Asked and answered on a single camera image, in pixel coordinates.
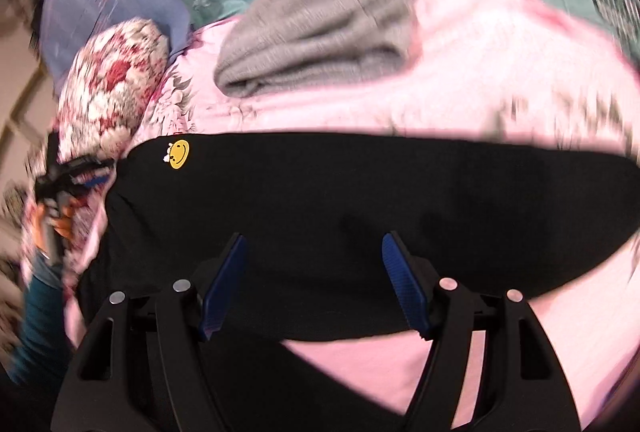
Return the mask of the teal sleeved left forearm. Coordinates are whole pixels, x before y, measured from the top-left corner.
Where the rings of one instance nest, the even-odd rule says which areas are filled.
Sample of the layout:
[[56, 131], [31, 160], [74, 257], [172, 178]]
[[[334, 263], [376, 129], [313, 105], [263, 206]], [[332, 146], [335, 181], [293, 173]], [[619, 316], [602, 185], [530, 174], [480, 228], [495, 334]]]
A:
[[69, 361], [62, 264], [51, 264], [49, 257], [38, 249], [25, 297], [20, 343], [13, 354], [9, 376], [24, 388], [58, 386]]

